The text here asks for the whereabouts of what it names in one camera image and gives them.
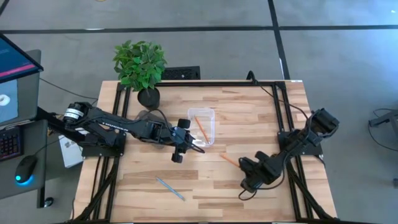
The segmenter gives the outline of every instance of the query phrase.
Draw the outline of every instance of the computer mouse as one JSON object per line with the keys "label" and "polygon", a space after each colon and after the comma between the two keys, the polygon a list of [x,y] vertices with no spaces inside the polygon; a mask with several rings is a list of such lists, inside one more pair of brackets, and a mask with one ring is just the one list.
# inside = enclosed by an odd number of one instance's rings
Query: computer mouse
{"label": "computer mouse", "polygon": [[17,166],[15,180],[20,184],[29,180],[35,169],[36,162],[37,158],[35,156],[25,156]]}

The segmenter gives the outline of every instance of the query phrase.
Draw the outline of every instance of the black plant pot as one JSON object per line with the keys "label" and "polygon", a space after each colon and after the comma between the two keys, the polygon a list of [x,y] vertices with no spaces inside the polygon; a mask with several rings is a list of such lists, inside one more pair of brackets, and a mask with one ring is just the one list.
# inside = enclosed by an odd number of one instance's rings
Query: black plant pot
{"label": "black plant pot", "polygon": [[138,92],[138,102],[148,110],[154,110],[159,107],[160,93],[158,89],[143,89]]}

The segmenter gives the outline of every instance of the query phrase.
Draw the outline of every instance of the concrete floor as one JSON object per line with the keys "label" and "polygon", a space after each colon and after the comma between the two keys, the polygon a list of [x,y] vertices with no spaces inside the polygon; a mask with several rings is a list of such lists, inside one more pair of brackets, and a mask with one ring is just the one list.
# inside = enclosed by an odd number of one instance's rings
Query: concrete floor
{"label": "concrete floor", "polygon": [[[398,2],[278,0],[280,26],[398,24]],[[0,17],[3,29],[86,29],[175,26],[269,26],[267,1],[11,1]],[[283,31],[291,79],[304,81],[312,109],[325,107],[340,121],[323,142],[326,171],[342,220],[396,223],[398,152],[369,137],[367,123],[377,108],[398,108],[398,30]],[[115,80],[113,46],[152,40],[164,46],[169,66],[201,66],[202,79],[281,79],[273,31],[124,34],[13,34],[24,50],[41,49],[41,77],[71,91],[98,96],[103,80]],[[77,97],[40,84],[39,105],[61,113]],[[372,129],[376,139],[396,145],[389,125]],[[57,160],[59,155],[49,156]],[[70,214],[79,167],[57,169],[47,181],[56,203],[35,208],[35,192],[0,200],[1,223],[52,223]]]}

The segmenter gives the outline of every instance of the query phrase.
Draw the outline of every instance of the orange pencil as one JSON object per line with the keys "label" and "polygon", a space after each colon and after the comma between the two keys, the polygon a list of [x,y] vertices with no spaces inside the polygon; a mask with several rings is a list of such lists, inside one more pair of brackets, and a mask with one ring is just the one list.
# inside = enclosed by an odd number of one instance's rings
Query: orange pencil
{"label": "orange pencil", "polygon": [[226,157],[225,153],[220,153],[220,156],[225,159],[226,161],[230,162],[232,165],[237,166],[238,168],[240,168],[239,164],[236,161],[233,161],[232,159]]}
{"label": "orange pencil", "polygon": [[203,126],[200,124],[199,119],[198,119],[196,116],[194,116],[194,118],[195,118],[195,121],[197,121],[197,123],[198,123],[198,126],[199,126],[199,128],[200,128],[200,131],[201,131],[201,132],[203,133],[203,135],[205,136],[205,139],[206,139],[206,141],[207,141],[207,144],[210,144],[209,138],[207,137],[207,134],[206,134],[206,132],[205,132],[205,129],[204,129]]}

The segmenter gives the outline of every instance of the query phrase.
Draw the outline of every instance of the potted plant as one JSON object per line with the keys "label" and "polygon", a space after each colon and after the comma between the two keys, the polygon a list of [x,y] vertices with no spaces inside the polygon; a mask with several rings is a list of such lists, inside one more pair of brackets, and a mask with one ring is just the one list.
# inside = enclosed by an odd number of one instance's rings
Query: potted plant
{"label": "potted plant", "polygon": [[162,79],[165,70],[164,51],[152,42],[140,41],[132,44],[131,40],[115,46],[116,62],[114,70],[119,74],[121,84],[138,91],[138,101],[148,110],[159,107],[160,93],[155,84]]}

